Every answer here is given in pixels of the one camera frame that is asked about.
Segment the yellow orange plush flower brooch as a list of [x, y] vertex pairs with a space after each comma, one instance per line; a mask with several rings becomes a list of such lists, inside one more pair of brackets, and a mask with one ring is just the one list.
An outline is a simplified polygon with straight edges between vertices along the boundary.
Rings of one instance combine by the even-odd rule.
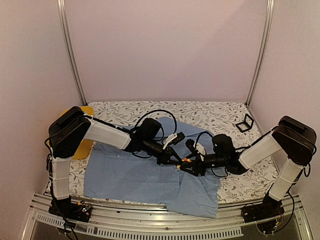
[[176, 166], [177, 169], [180, 169], [181, 166], [187, 164], [187, 163], [191, 163], [192, 160], [190, 158], [183, 158], [182, 161]]

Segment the light blue shirt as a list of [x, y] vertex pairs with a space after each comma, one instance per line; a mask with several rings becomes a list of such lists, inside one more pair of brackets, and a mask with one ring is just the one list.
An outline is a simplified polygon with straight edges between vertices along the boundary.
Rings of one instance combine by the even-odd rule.
[[165, 204], [172, 212], [214, 218], [219, 178], [211, 172], [194, 176], [174, 165], [157, 164], [146, 143], [163, 150], [161, 128], [165, 135], [173, 131], [168, 117], [147, 118], [128, 128], [92, 123], [85, 135], [95, 141], [85, 171], [85, 197]]

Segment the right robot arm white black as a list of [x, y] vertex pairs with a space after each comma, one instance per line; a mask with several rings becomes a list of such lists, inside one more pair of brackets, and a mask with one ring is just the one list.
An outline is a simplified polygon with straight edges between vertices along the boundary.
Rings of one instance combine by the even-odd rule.
[[187, 143], [192, 156], [187, 156], [178, 169], [194, 176], [204, 175], [207, 169], [224, 167], [233, 175], [242, 175], [269, 157], [282, 157], [282, 168], [267, 191], [262, 203], [244, 207], [245, 216], [269, 218], [282, 214], [282, 199], [299, 180], [317, 151], [317, 134], [314, 129], [289, 116], [249, 146], [236, 149], [231, 137], [218, 134], [212, 138], [213, 153], [204, 154], [197, 143]]

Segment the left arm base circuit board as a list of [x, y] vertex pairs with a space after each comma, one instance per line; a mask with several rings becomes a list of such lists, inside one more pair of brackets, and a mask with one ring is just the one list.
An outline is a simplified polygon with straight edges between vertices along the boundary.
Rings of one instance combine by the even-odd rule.
[[73, 203], [64, 200], [51, 201], [48, 212], [67, 220], [75, 220], [88, 223], [91, 218], [92, 206], [84, 203]]

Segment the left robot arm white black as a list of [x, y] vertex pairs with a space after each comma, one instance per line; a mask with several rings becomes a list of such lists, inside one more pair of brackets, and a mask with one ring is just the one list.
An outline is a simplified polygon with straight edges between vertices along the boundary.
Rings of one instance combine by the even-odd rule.
[[49, 150], [46, 169], [50, 180], [51, 206], [49, 213], [67, 219], [89, 220], [88, 204], [72, 203], [69, 192], [70, 164], [83, 140], [92, 140], [113, 146], [128, 153], [146, 152], [155, 157], [157, 164], [178, 165], [182, 159], [171, 145], [185, 138], [175, 127], [169, 136], [156, 139], [162, 125], [144, 115], [132, 129], [107, 123], [88, 115], [74, 106], [61, 115], [48, 129], [49, 137], [44, 141]]

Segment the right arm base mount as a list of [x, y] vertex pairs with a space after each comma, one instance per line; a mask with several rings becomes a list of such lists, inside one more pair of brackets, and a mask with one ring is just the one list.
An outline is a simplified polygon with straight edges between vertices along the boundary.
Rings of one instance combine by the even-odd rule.
[[262, 203], [246, 204], [241, 209], [241, 216], [245, 223], [262, 221], [257, 224], [258, 230], [265, 235], [273, 234], [280, 225], [285, 213], [282, 201], [276, 201], [266, 195]]

